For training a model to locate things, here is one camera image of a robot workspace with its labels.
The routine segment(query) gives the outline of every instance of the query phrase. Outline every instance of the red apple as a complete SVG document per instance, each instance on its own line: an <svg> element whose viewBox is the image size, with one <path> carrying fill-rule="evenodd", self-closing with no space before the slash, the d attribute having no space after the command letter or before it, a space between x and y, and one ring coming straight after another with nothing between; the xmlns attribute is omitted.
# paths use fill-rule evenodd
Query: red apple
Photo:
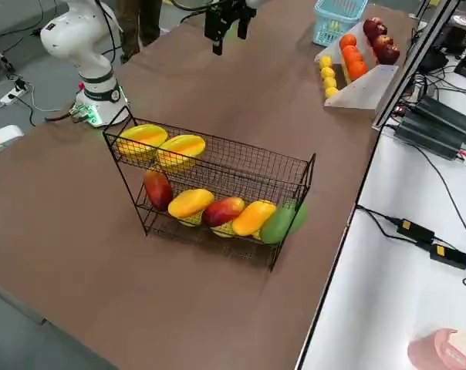
<svg viewBox="0 0 466 370"><path fill-rule="evenodd" d="M394 44L392 37L389 37L388 35L380 35L373 42L373 51L377 53L377 50L382 49L386 45L392 44Z"/></svg>
<svg viewBox="0 0 466 370"><path fill-rule="evenodd" d="M370 20L374 21L378 25L384 25L384 23L382 22L382 19L380 19L379 17L373 17Z"/></svg>
<svg viewBox="0 0 466 370"><path fill-rule="evenodd" d="M366 35L366 37L369 39L369 42L372 45L374 40L380 35L387 35L387 27L385 25L377 25L372 32Z"/></svg>
<svg viewBox="0 0 466 370"><path fill-rule="evenodd" d="M369 34L374 33L378 23L372 19L367 19L363 23L363 33L368 37Z"/></svg>
<svg viewBox="0 0 466 370"><path fill-rule="evenodd" d="M392 66L400 58L400 50L395 45L385 45L376 52L380 64Z"/></svg>
<svg viewBox="0 0 466 370"><path fill-rule="evenodd" d="M147 170L144 174L144 187L154 208L167 210L173 200L173 189L164 173Z"/></svg>
<svg viewBox="0 0 466 370"><path fill-rule="evenodd" d="M210 204L202 214L202 222L209 227L224 225L240 216L245 208L242 198L232 197L217 200Z"/></svg>

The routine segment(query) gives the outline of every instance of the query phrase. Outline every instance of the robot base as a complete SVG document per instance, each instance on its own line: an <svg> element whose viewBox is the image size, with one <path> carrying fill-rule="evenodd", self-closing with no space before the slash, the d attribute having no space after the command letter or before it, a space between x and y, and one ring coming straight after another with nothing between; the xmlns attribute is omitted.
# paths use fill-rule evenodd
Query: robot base
<svg viewBox="0 0 466 370"><path fill-rule="evenodd" d="M70 112L76 119L82 119L84 116L87 116L86 119L80 122L87 122L91 126L100 127L109 125L117 113L127 104L127 98L123 94L122 89L120 89L120 99L116 103L93 100L86 96L82 90L77 94L76 102ZM113 124L121 123L127 117L128 112L125 110Z"/></svg>

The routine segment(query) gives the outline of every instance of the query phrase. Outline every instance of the blue plastic basket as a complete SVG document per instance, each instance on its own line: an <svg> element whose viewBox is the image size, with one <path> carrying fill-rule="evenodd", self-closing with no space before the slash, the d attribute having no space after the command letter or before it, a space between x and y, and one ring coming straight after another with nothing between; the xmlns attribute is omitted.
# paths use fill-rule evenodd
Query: blue plastic basket
<svg viewBox="0 0 466 370"><path fill-rule="evenodd" d="M347 33L361 18L368 0L318 0L315 44L329 46Z"/></svg>

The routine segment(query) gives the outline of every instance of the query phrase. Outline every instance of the wire basket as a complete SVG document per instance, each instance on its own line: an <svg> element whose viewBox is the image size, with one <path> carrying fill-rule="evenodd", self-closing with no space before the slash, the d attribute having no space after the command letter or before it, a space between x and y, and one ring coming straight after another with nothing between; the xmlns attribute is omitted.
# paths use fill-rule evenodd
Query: wire basket
<svg viewBox="0 0 466 370"><path fill-rule="evenodd" d="M121 109L112 122L117 122L125 112L128 112L127 121L115 126L111 123L103 135L145 233L153 232L228 256L262 262L273 269L284 239L277 244L263 244L252 236L229 234L219 237L208 227L198 225L200 219L197 222L178 220L166 211L159 211L147 197L144 172L152 167L164 173L174 196L185 190L207 189L214 194L215 200L240 197L245 204L257 200L268 200L275 205L290 202L298 211L312 182L316 155L308 161L297 160L233 140L138 119L127 107ZM168 140L179 135L200 136L205 141L205 151L200 158L192 158L121 136L124 130L147 123L165 129ZM159 158L163 156L176 161L176 165L161 166Z"/></svg>
<svg viewBox="0 0 466 370"><path fill-rule="evenodd" d="M361 18L367 0L318 0L315 44L329 46L347 33Z"/></svg>

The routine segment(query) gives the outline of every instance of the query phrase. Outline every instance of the green mango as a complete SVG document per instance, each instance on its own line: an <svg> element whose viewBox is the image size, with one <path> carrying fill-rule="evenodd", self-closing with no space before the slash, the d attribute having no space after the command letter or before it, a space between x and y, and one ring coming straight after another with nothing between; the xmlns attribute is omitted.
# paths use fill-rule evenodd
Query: green mango
<svg viewBox="0 0 466 370"><path fill-rule="evenodd" d="M293 218L292 227L289 233L295 233L304 223L307 218L307 207L303 203L299 212L295 214L295 204L293 202L285 202L282 207L278 207L276 212L262 225L261 240L266 244L276 244L282 241L288 231L289 225Z"/></svg>

